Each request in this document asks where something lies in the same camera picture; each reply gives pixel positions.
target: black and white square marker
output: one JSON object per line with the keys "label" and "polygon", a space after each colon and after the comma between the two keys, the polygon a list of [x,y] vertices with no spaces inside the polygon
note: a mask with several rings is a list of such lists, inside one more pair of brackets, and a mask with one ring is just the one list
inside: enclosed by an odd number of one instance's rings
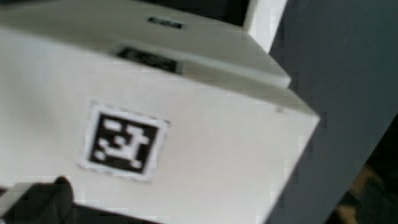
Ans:
{"label": "black and white square marker", "polygon": [[170,123],[95,104],[83,166],[114,176],[152,180]]}

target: white cardboard box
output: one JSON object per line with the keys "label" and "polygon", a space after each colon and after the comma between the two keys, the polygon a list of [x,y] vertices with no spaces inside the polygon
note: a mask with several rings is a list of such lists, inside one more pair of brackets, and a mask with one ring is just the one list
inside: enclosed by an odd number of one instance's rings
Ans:
{"label": "white cardboard box", "polygon": [[[65,175],[90,207],[166,224],[258,224],[319,123],[289,75],[234,26],[134,1],[79,2],[0,15],[0,185]],[[127,7],[193,28],[130,20]],[[120,47],[184,70],[123,60]]]}

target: gray wall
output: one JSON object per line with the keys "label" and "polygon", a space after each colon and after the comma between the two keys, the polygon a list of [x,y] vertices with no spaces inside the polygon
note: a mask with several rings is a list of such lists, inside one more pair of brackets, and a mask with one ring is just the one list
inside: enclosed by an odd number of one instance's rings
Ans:
{"label": "gray wall", "polygon": [[269,223],[321,224],[398,112],[398,1],[292,0],[273,56],[324,121]]}

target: white surface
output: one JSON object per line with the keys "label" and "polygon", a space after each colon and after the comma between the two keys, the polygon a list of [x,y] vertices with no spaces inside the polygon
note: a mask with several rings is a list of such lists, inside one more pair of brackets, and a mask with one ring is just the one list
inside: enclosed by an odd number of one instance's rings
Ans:
{"label": "white surface", "polygon": [[287,0],[253,0],[244,28],[267,52],[278,33]]}
{"label": "white surface", "polygon": [[[319,123],[296,94],[212,64],[178,76],[54,39],[0,27],[0,185],[65,175],[91,207],[262,223]],[[150,183],[79,166],[93,101],[171,122]]]}
{"label": "white surface", "polygon": [[[152,24],[152,16],[182,22],[178,30]],[[11,8],[4,24],[106,52],[120,46],[212,66],[258,82],[289,87],[290,76],[242,28],[132,0],[70,0]]]}

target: black object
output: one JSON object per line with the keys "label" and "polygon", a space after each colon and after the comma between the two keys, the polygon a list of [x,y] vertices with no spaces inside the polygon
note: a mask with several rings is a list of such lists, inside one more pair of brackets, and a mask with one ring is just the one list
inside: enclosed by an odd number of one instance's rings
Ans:
{"label": "black object", "polygon": [[116,52],[116,55],[120,58],[150,65],[168,72],[173,72],[177,74],[184,73],[184,63],[180,61],[150,52],[145,52],[134,47],[123,47],[123,49]]}
{"label": "black object", "polygon": [[75,224],[74,189],[65,177],[35,184],[4,214],[6,224]]}
{"label": "black object", "polygon": [[143,0],[196,15],[244,26],[250,0]]}
{"label": "black object", "polygon": [[35,184],[4,217],[6,224],[159,224],[74,203],[68,179]]}

